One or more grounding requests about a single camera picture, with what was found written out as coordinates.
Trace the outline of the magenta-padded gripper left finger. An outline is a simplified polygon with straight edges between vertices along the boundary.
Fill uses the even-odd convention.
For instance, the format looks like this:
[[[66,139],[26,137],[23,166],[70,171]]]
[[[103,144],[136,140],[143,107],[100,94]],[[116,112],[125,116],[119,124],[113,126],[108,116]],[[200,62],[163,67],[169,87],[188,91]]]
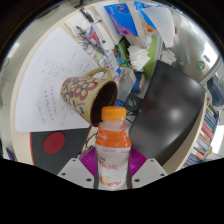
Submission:
[[[98,187],[98,164],[94,147],[71,158],[58,176],[78,186],[96,189]]]

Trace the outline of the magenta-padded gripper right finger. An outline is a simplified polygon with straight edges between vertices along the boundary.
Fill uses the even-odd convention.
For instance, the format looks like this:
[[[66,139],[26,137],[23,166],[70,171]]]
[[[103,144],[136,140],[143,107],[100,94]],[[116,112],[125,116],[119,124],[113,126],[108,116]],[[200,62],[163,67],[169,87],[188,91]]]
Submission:
[[[146,186],[167,175],[162,166],[154,159],[147,159],[138,150],[132,148],[128,164],[128,188]]]

